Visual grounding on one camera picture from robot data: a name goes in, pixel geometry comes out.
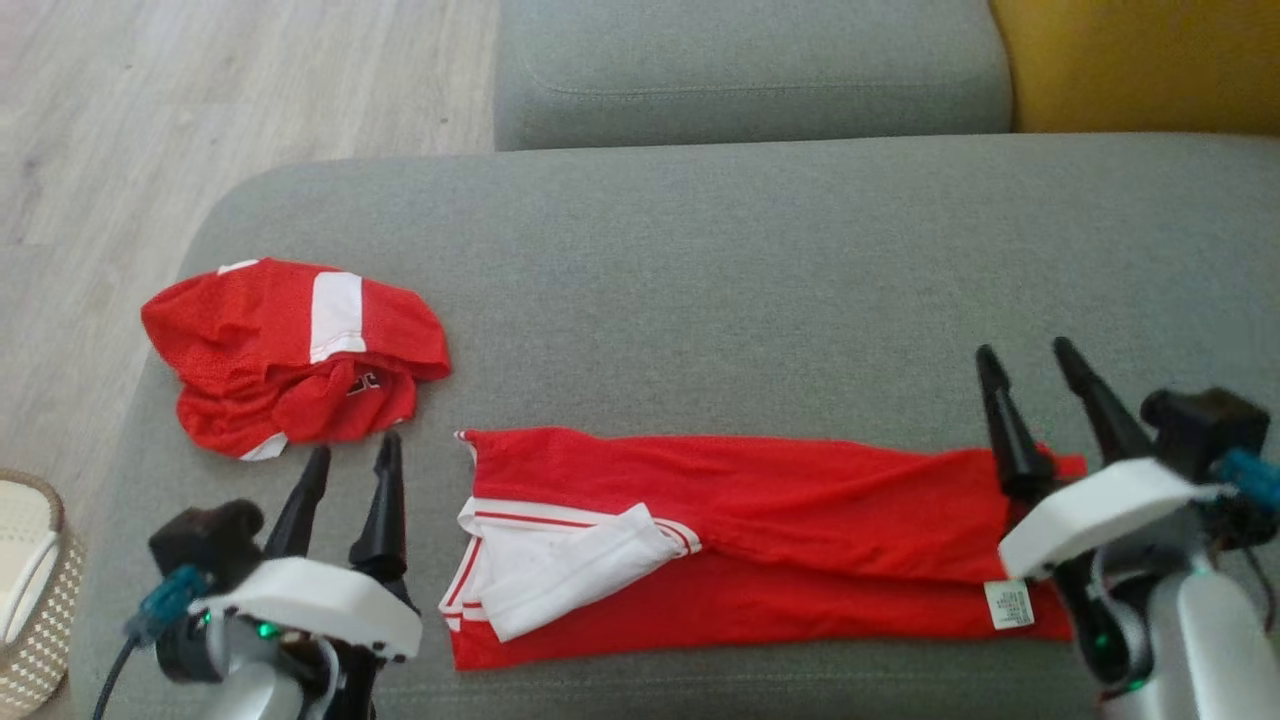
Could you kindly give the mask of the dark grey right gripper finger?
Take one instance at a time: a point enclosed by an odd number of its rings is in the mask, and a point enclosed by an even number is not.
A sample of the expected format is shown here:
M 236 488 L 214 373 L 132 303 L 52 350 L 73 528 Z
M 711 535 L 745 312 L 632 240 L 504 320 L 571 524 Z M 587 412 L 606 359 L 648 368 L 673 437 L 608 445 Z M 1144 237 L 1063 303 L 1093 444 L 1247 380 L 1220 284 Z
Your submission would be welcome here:
M 1085 410 L 1103 464 L 1151 456 L 1151 438 L 1068 337 L 1052 342 L 1068 388 Z
M 992 346 L 975 351 L 975 369 L 1000 488 L 1011 501 L 1041 501 L 1055 489 L 1053 460 L 1033 441 Z

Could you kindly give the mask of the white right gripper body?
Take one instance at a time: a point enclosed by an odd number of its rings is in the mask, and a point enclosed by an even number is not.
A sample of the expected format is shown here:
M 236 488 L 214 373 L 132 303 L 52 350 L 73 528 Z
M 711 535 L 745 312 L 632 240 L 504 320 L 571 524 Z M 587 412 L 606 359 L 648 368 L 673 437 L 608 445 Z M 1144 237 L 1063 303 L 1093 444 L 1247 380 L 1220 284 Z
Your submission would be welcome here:
M 1221 493 L 1221 484 L 1196 484 L 1155 457 L 1121 460 L 1039 501 L 1000 542 L 998 556 L 1011 579 L 1047 577 L 1068 560 Z

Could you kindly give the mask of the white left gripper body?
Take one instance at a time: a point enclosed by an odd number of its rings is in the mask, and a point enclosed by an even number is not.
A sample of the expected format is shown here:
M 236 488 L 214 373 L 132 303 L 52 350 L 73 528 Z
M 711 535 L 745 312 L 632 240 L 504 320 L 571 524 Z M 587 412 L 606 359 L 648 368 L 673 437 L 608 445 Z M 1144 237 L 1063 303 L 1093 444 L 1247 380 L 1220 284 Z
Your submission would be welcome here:
M 236 609 L 261 621 L 371 650 L 385 660 L 416 659 L 422 621 L 383 584 L 355 570 L 303 557 L 271 559 L 236 588 L 209 594 L 189 612 Z

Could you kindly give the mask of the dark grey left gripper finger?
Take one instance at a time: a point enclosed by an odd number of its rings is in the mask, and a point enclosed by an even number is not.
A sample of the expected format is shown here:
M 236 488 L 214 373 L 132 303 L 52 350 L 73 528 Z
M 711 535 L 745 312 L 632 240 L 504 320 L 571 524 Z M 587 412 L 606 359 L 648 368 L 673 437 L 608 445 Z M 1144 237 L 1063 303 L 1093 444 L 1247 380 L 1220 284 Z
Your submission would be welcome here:
M 351 568 L 379 582 L 399 601 L 408 601 L 404 584 L 407 539 L 402 439 L 383 436 L 374 464 L 376 488 L 360 537 L 349 547 Z
M 332 451 L 316 447 L 287 498 L 262 551 L 268 559 L 305 557 L 308 553 L 317 506 L 326 493 Z

